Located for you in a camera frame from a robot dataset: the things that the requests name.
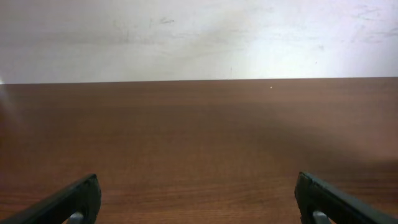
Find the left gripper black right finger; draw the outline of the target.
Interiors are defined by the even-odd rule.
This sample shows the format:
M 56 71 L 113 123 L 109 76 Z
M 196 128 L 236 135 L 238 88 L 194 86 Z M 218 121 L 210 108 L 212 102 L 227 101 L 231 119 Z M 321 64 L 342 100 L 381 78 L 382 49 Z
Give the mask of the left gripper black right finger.
M 308 172 L 300 172 L 295 199 L 302 224 L 397 224 L 397 219 L 372 208 Z

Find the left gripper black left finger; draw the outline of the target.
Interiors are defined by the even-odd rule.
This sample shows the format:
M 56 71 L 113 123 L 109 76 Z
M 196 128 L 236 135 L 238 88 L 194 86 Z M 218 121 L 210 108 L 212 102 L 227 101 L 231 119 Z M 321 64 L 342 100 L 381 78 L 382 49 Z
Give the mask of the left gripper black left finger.
M 1 223 L 94 223 L 100 207 L 100 184 L 90 174 Z

